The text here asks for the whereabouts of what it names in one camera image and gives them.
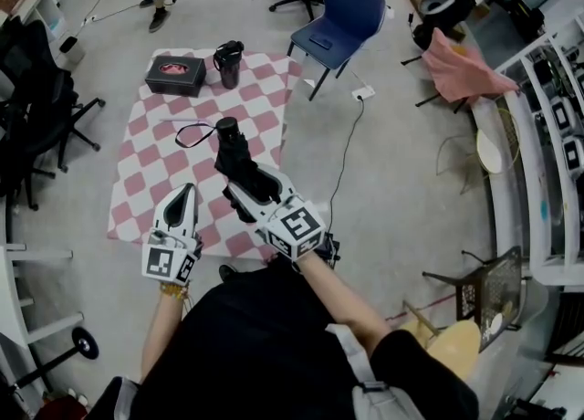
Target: wristband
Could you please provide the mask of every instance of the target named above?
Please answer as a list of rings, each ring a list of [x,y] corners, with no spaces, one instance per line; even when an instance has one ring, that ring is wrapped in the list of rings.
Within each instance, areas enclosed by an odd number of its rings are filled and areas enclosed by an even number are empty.
[[[168,295],[169,297],[183,301],[189,298],[189,284],[187,283],[183,287],[177,284],[161,282],[161,293],[163,295]]]

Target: checkered mat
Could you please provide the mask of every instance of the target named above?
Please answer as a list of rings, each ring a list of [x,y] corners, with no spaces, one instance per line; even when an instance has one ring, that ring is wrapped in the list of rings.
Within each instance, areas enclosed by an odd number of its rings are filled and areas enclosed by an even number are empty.
[[[192,149],[174,142],[188,122],[160,121],[181,116],[205,119],[215,125],[223,117],[237,118],[249,142],[252,158],[279,168],[284,109],[301,67],[284,54],[246,51],[236,89],[225,89],[213,64],[213,49],[175,48],[152,55],[204,58],[205,85],[198,98],[153,94],[146,84],[139,89],[131,110],[111,193],[108,238],[141,243],[148,237],[155,206],[173,188],[191,182],[199,191],[197,230],[203,253],[222,257],[266,258],[272,253],[253,228],[242,223],[222,191],[226,181],[214,169],[218,149],[211,136]],[[181,134],[181,141],[201,139],[207,129],[195,127]]]

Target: blue chair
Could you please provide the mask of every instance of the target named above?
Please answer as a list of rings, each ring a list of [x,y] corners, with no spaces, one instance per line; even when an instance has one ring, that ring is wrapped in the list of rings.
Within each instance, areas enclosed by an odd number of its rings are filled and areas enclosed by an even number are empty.
[[[300,47],[326,68],[310,100],[332,69],[340,68],[336,78],[363,44],[381,29],[385,0],[324,0],[325,12],[318,19],[292,34],[288,56]]]

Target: black shirt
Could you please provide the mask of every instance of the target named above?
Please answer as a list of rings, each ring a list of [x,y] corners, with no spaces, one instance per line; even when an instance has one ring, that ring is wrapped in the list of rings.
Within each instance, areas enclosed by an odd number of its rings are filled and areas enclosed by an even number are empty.
[[[130,418],[353,419],[357,380],[337,337],[325,332],[331,322],[290,268],[235,275],[185,317]],[[478,417],[475,394],[407,332],[389,334],[371,367],[406,391],[426,420]]]

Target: shoe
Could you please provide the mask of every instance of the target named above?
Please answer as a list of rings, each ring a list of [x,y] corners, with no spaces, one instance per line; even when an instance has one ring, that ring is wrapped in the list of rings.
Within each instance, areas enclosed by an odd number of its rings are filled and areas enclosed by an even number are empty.
[[[154,4],[154,0],[142,0],[140,1],[139,7],[149,7]]]
[[[219,277],[223,282],[226,282],[235,274],[239,274],[239,272],[233,266],[229,266],[228,264],[222,264],[219,266]]]
[[[156,8],[156,11],[154,12],[154,17],[152,18],[152,22],[150,22],[148,30],[150,32],[156,32],[158,29],[160,29],[163,26],[164,21],[166,21],[166,18],[169,16],[169,14],[170,13],[163,7]]]

